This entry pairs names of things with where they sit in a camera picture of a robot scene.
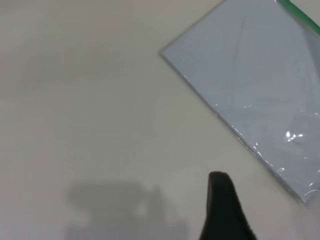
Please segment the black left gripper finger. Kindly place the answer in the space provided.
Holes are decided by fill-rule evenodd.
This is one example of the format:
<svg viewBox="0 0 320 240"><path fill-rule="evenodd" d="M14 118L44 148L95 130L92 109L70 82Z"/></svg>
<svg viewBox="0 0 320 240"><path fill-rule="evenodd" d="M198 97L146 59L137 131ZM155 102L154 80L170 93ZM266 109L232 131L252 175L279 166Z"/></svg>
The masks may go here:
<svg viewBox="0 0 320 240"><path fill-rule="evenodd" d="M208 175L206 218L201 240L256 240L248 224L234 183L225 172Z"/></svg>

